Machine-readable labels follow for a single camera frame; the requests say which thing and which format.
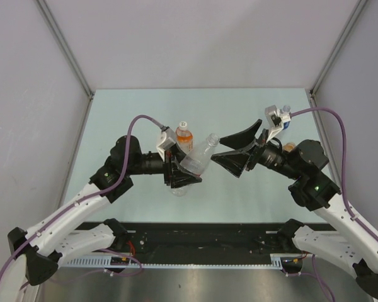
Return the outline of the clear water bottle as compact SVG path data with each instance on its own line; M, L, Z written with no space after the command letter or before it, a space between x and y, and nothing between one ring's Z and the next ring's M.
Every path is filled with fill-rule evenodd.
M189 131L176 130L178 146L184 152L185 157L180 165L198 176L201 176L211 161L211 156L219 144L219 137L211 133L201 142L193 145L193 135Z

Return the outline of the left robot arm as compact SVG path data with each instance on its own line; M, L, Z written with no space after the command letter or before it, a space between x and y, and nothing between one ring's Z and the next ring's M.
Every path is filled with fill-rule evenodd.
M158 152L144 154L136 137L120 137L104 165L68 203L27 230L12 229L8 233L11 255L0 270L0 301L18 301L25 286L44 283L68 260L101 249L122 250L126 230L116 219L107 219L86 233L73 231L132 188L132 176L161 174L173 189L201 182L199 173L182 166L186 155L174 137L163 131L157 147Z

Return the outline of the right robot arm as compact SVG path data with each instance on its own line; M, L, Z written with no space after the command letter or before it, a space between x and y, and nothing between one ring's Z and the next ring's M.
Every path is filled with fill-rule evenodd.
M288 189L295 201L329 223L345 242L316 235L307 225L291 219L279 230L278 246L284 252L310 252L339 267L368 295L378 300L378 231L364 218L352 218L340 188L322 171L329 160L319 141L303 140L291 151L277 138L260 136L258 120L251 127L220 139L230 151L215 154L212 161L240 177L258 164L294 180Z

